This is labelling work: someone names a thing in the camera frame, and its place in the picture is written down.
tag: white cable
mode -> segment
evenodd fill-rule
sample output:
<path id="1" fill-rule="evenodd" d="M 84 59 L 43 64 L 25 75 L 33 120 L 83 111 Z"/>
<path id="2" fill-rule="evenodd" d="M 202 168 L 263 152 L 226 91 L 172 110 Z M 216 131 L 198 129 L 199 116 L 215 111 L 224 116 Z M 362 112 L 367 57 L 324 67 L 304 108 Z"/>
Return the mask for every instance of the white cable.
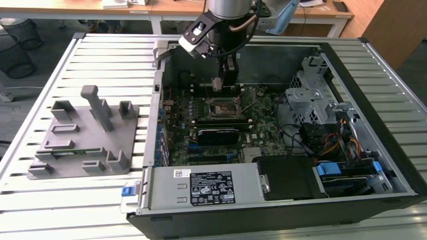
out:
<path id="1" fill-rule="evenodd" d="M 43 86 L 13 86 L 7 87 L 5 89 L 43 89 Z"/>

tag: desk leg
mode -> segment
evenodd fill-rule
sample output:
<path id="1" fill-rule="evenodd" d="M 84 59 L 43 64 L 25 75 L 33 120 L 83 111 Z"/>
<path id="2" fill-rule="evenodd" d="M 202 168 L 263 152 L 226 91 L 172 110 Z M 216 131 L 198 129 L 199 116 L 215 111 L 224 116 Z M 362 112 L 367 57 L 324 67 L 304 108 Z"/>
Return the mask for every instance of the desk leg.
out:
<path id="1" fill-rule="evenodd" d="M 152 15 L 150 16 L 152 34 L 162 35 L 162 16 Z"/>
<path id="2" fill-rule="evenodd" d="M 347 24 L 347 21 L 348 21 L 347 18 L 336 18 L 335 20 L 336 20 L 336 22 L 332 25 L 331 31 L 327 34 L 328 38 L 339 38 L 340 37 L 342 32 L 346 27 L 346 24 Z"/>
<path id="3" fill-rule="evenodd" d="M 0 99 L 5 102 L 9 103 L 13 101 L 15 97 L 9 90 L 7 90 L 5 86 L 0 83 Z"/>

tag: gray cylinder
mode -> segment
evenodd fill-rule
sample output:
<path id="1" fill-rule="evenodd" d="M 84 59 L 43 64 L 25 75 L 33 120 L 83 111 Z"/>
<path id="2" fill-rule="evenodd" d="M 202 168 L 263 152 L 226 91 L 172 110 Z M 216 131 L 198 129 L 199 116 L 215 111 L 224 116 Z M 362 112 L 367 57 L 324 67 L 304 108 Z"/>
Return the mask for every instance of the gray cylinder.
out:
<path id="1" fill-rule="evenodd" d="M 208 9 L 218 18 L 234 20 L 250 12 L 251 3 L 252 0 L 211 0 Z"/>

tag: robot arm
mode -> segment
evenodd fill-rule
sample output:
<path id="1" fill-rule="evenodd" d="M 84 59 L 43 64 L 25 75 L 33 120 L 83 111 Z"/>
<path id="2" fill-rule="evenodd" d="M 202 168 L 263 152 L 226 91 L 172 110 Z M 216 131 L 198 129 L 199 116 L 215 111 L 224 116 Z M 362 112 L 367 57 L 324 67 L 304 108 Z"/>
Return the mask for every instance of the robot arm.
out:
<path id="1" fill-rule="evenodd" d="M 278 24 L 276 29 L 284 30 L 287 27 L 298 3 L 299 0 L 291 0 L 283 8 L 278 21 L 280 25 Z M 179 44 L 194 57 L 218 58 L 219 77 L 212 83 L 215 91 L 220 91 L 223 86 L 236 84 L 239 74 L 236 52 L 255 35 L 260 18 L 270 16 L 271 11 L 262 0 L 256 1 L 256 6 L 252 6 L 252 0 L 211 0 L 208 11 L 180 37 Z M 248 26 L 252 23 L 254 28 L 247 36 Z"/>

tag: green motherboard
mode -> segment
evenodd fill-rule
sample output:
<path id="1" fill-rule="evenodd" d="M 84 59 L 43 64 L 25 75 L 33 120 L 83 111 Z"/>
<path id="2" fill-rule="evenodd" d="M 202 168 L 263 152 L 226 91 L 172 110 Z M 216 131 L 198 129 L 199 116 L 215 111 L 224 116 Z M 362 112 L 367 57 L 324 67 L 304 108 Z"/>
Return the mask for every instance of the green motherboard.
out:
<path id="1" fill-rule="evenodd" d="M 280 93 L 266 86 L 242 86 L 235 97 L 195 97 L 190 90 L 167 91 L 164 108 L 170 140 L 170 166 L 191 165 L 191 157 L 227 156 L 227 163 L 244 163 L 244 149 L 255 149 L 260 156 L 287 154 L 275 107 Z M 228 145 L 199 145 L 194 121 L 239 119 L 250 123 L 238 141 Z"/>

